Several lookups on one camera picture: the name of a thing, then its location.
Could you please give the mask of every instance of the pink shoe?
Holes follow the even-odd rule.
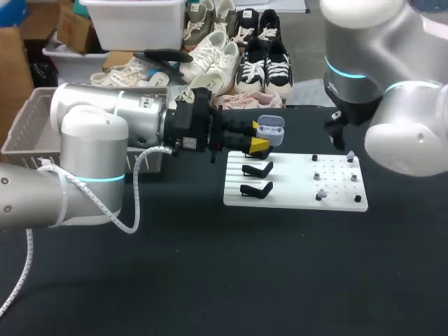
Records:
[[[226,94],[214,99],[213,105],[222,105],[224,110],[280,109],[283,102],[279,94],[252,92],[235,96]]]

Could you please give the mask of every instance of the white plastic basket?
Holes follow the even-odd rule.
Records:
[[[61,136],[56,134],[50,125],[50,103],[56,87],[40,87],[34,89],[30,98],[19,111],[1,149],[1,154],[10,163],[17,166],[37,169],[41,166],[39,158],[45,158],[58,165],[60,163]],[[115,87],[139,93],[167,97],[166,87]],[[134,164],[142,149],[127,149],[126,172],[134,169]],[[162,154],[151,154],[141,163],[141,173],[160,171]]]
[[[90,84],[90,77],[97,72],[103,72],[109,52],[105,54],[80,55],[75,52],[58,52],[57,44],[49,43],[42,53],[49,56],[55,64],[59,77],[66,83]]]
[[[80,0],[105,50],[182,46],[186,0]]]

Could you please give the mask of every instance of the cardboard box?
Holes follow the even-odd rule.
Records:
[[[56,30],[59,22],[60,6],[57,3],[29,3],[29,16],[19,26],[29,63],[48,61],[42,48]]]
[[[56,0],[56,2],[61,6],[65,6],[67,4],[72,4],[73,0]]]
[[[0,29],[0,147],[17,112],[34,90],[22,39],[17,27]]]
[[[97,33],[92,21],[73,13],[72,3],[61,6],[57,39],[77,53],[87,54],[95,44]]]
[[[103,71],[107,72],[111,67],[128,63],[132,56],[134,56],[133,51],[111,51],[103,65]]]

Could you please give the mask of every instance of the sneaker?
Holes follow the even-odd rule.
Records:
[[[190,87],[206,88],[212,97],[223,95],[232,88],[239,61],[239,49],[235,42],[230,42],[223,50],[217,50],[210,69],[197,77]]]
[[[278,93],[282,99],[293,91],[293,71],[288,51],[280,40],[272,42],[266,56],[266,88],[268,94]]]
[[[247,43],[258,35],[258,18],[260,14],[253,9],[241,10],[237,13],[237,28],[232,41],[236,42],[241,53]]]
[[[267,43],[275,39],[281,39],[280,17],[275,13],[275,10],[267,9],[261,15],[258,38]]]
[[[189,3],[187,27],[183,30],[183,44],[188,51],[193,50],[210,34],[211,21],[215,10],[213,0],[200,0],[199,3]]]
[[[265,49],[258,38],[251,39],[244,50],[235,78],[237,93],[263,91],[265,86]]]
[[[216,50],[224,49],[227,44],[227,34],[217,30],[206,36],[197,47],[190,51],[193,57],[191,63],[182,63],[179,71],[183,73],[183,79],[190,84],[197,77],[206,73],[214,61]]]
[[[221,0],[217,5],[215,16],[213,17],[213,27],[211,30],[222,30],[228,37],[235,36],[235,25],[237,24],[237,8],[233,0]]]
[[[137,57],[132,57],[128,63],[124,65],[112,66],[110,70],[116,70],[119,72],[123,72],[125,74],[128,73],[137,73],[137,74],[148,74],[153,69],[153,66],[142,59]]]
[[[99,86],[102,88],[111,88],[116,86],[151,86],[151,84],[146,81],[146,75],[143,75],[142,73],[125,73],[116,69],[112,69],[108,73],[94,73],[90,77],[90,82],[93,86]]]
[[[214,99],[213,105],[221,105],[224,110],[281,109],[283,102],[278,94],[252,92],[224,95]]]

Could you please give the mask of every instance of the white spiral cable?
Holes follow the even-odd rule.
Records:
[[[19,281],[15,285],[12,293],[9,295],[8,299],[3,303],[3,306],[0,308],[0,317],[6,312],[7,308],[13,303],[14,299],[19,294],[20,289],[27,278],[29,269],[31,268],[31,263],[33,261],[33,250],[34,250],[34,242],[33,242],[33,230],[27,229],[27,261],[25,261],[25,266],[23,267],[22,274],[20,275]]]
[[[135,201],[135,220],[134,220],[134,225],[132,227],[127,227],[120,220],[118,220],[118,218],[109,209],[107,209],[107,207],[103,204],[103,202],[101,202],[99,200],[99,198],[86,186],[86,184],[84,182],[81,182],[74,175],[72,175],[69,172],[58,167],[56,164],[52,164],[51,161],[49,161],[49,160],[42,160],[43,166],[41,168],[39,168],[39,170],[43,170],[43,171],[47,171],[47,172],[55,172],[59,175],[59,177],[65,176],[79,190],[81,190],[83,193],[85,193],[97,205],[97,207],[103,212],[103,214],[108,216],[115,225],[117,225],[124,232],[132,234],[137,231],[137,229],[139,228],[139,224],[140,224],[140,196],[139,196],[140,165],[141,165],[142,161],[145,159],[145,157],[151,153],[172,154],[173,150],[171,148],[164,147],[164,146],[151,147],[151,148],[146,149],[137,158],[135,165],[134,165],[134,172],[132,174],[132,184],[134,186],[134,201]],[[23,283],[25,282],[25,279],[27,278],[29,269],[31,268],[31,263],[33,260],[33,250],[34,250],[33,231],[31,229],[27,229],[27,244],[28,244],[27,261],[25,262],[25,266],[23,268],[22,275],[20,275],[19,281],[15,285],[13,292],[9,295],[8,299],[3,304],[3,306],[1,306],[0,317],[4,314],[4,312],[7,310],[7,308],[11,305],[11,303],[13,303],[14,299],[17,297],[21,287],[23,286]]]

